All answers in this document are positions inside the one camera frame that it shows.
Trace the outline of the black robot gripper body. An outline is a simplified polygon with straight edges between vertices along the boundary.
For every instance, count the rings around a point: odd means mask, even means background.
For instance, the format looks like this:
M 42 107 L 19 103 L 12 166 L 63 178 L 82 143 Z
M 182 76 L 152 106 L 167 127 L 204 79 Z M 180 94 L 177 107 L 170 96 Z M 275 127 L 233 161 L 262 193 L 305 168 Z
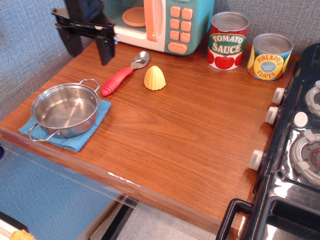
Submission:
M 62 38 L 114 38 L 115 22 L 104 14 L 100 0 L 66 0 L 65 8 L 53 8 L 56 28 Z

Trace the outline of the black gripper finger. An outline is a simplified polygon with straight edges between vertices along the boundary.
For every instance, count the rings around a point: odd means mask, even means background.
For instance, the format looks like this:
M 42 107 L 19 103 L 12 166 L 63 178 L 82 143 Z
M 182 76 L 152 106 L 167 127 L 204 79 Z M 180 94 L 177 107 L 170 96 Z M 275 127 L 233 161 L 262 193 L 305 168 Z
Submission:
M 56 28 L 68 53 L 73 58 L 77 57 L 83 51 L 81 36 L 75 34 L 73 28 L 69 26 L 62 26 L 57 23 Z
M 98 35 L 95 39 L 101 64 L 107 65 L 115 56 L 116 44 L 119 42 L 119 36 L 115 35 Z

